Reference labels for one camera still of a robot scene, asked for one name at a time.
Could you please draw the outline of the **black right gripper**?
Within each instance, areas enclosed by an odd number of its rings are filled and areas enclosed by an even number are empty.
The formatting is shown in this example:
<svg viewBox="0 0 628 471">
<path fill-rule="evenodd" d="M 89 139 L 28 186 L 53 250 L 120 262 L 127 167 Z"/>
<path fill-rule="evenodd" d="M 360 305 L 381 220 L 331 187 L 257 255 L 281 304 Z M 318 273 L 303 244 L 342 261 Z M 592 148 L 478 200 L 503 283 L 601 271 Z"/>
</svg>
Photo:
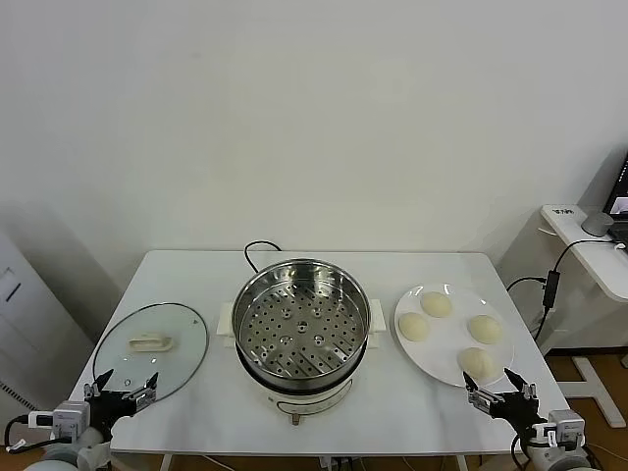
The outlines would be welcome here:
<svg viewBox="0 0 628 471">
<path fill-rule="evenodd" d="M 529 435 L 533 426 L 541 423 L 536 385 L 508 368 L 504 369 L 504 374 L 517 392 L 498 393 L 500 401 L 497 402 L 492 392 L 481 389 L 463 372 L 468 401 L 478 410 L 492 408 L 492 417 L 505 420 L 517 435 Z"/>
</svg>

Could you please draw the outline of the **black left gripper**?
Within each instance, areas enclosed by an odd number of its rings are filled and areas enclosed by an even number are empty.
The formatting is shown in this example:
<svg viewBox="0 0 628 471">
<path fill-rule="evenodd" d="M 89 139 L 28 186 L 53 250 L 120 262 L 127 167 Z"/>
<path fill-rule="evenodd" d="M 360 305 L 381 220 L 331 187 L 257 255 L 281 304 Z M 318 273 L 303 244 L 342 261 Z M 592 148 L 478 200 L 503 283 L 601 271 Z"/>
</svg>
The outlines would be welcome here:
<svg viewBox="0 0 628 471">
<path fill-rule="evenodd" d="M 102 436 L 110 436 L 119 419 L 132 417 L 156 401 L 158 372 L 132 392 L 104 391 L 113 373 L 114 369 L 109 369 L 91 384 L 83 385 L 83 398 L 89 399 L 90 426 Z"/>
</svg>

